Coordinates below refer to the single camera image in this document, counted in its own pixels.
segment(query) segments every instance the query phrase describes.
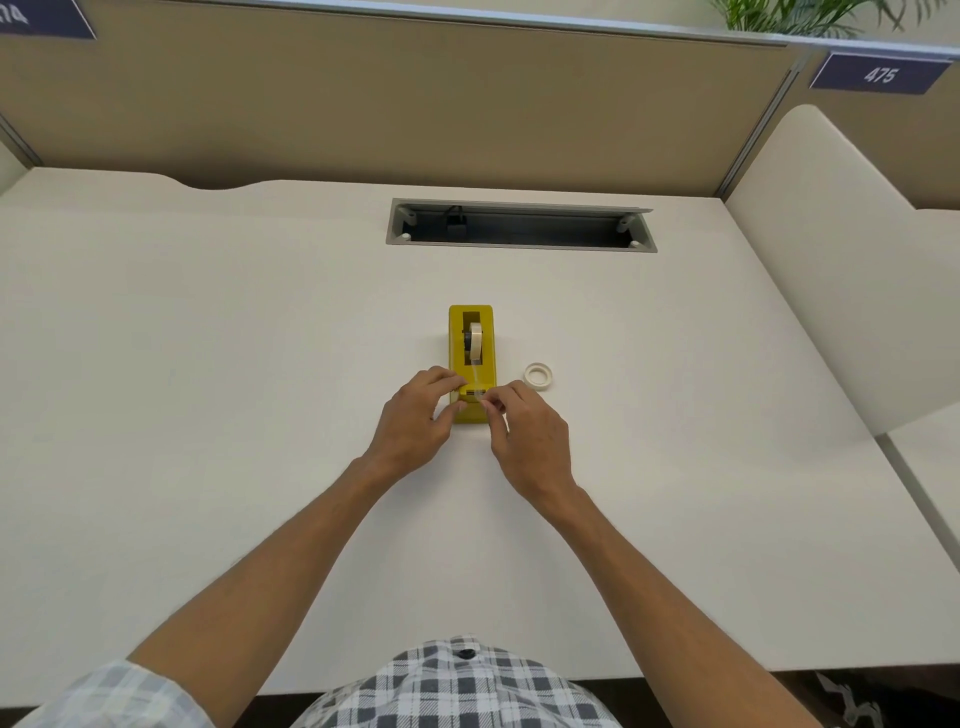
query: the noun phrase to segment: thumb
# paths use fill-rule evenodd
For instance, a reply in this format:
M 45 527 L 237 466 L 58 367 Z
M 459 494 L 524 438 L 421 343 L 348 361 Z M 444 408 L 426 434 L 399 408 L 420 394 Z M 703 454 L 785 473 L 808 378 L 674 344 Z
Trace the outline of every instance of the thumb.
M 453 427 L 453 418 L 466 406 L 467 403 L 463 400 L 457 400 L 448 404 L 444 407 L 444 411 L 437 416 L 437 427 L 439 427 L 444 434 L 449 435 L 450 429 Z
M 487 410 L 487 422 L 490 423 L 490 444 L 494 450 L 507 447 L 507 423 L 503 421 L 503 415 L 500 414 L 492 402 L 481 400 L 483 408 Z

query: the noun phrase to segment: left hand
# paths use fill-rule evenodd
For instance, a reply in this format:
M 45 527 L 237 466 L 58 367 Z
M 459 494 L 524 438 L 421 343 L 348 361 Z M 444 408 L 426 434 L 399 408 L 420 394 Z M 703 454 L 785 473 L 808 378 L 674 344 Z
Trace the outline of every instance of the left hand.
M 393 482 L 430 462 L 450 437 L 454 415 L 467 406 L 453 402 L 434 420 L 437 401 L 466 383 L 444 367 L 417 372 L 383 406 L 364 460 Z

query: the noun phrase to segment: desk number plate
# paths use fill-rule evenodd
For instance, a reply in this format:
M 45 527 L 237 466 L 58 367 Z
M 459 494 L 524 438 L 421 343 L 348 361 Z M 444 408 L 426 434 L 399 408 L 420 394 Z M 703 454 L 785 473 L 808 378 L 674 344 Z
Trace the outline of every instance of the desk number plate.
M 74 0 L 0 0 L 0 34 L 93 39 Z
M 820 66 L 810 88 L 920 96 L 930 90 L 951 63 L 952 61 L 831 53 Z

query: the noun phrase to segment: plaid shirt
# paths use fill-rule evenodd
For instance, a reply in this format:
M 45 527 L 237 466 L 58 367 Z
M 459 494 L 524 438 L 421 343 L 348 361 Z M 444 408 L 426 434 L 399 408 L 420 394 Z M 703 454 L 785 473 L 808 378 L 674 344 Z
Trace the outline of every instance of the plaid shirt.
M 125 660 L 104 665 L 18 728 L 213 728 L 177 683 Z M 403 652 L 320 697 L 292 728 L 617 728 L 600 701 L 532 660 L 471 636 Z

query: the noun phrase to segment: spare tape roll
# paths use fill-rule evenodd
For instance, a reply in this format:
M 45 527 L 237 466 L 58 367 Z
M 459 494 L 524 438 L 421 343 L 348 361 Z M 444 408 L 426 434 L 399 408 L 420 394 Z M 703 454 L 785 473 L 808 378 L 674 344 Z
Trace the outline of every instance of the spare tape roll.
M 483 327 L 479 323 L 470 324 L 470 361 L 480 361 L 483 353 Z
M 540 364 L 538 361 L 535 361 L 523 370 L 523 381 L 525 381 L 531 389 L 536 389 L 538 392 L 541 392 L 553 384 L 553 372 L 550 371 L 550 367 L 546 364 Z

